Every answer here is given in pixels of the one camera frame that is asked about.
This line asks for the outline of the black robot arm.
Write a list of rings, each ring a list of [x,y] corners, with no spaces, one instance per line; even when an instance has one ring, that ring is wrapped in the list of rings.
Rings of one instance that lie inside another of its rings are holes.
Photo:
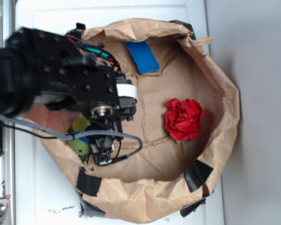
[[[131,120],[136,97],[122,95],[120,86],[132,87],[118,64],[108,66],[94,53],[82,54],[79,46],[62,35],[21,28],[0,48],[0,120],[47,133],[49,139],[66,141],[110,135],[125,137],[105,124]],[[21,120],[33,105],[54,112],[82,113],[94,131],[66,135]]]

